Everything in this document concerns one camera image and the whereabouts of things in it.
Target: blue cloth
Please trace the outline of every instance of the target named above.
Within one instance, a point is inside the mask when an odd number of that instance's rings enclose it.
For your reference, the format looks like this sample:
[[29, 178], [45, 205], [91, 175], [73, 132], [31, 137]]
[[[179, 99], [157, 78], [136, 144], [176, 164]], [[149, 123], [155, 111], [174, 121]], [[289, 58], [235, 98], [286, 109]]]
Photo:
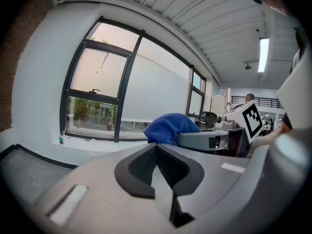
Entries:
[[199, 133], [200, 129], [186, 115], [172, 113], [154, 119], [144, 130], [148, 143], [171, 144], [177, 146], [179, 133]]

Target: railing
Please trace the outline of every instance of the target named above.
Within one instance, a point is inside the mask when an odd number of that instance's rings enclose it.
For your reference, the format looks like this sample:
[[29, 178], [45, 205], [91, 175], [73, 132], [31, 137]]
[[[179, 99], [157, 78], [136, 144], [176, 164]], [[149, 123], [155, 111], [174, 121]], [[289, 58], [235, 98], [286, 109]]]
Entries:
[[[243, 104], [245, 102], [244, 96], [231, 96], [231, 97], [232, 97], [232, 104]], [[256, 105], [258, 106], [275, 107], [275, 108], [284, 109], [278, 99], [255, 97], [254, 101]]]

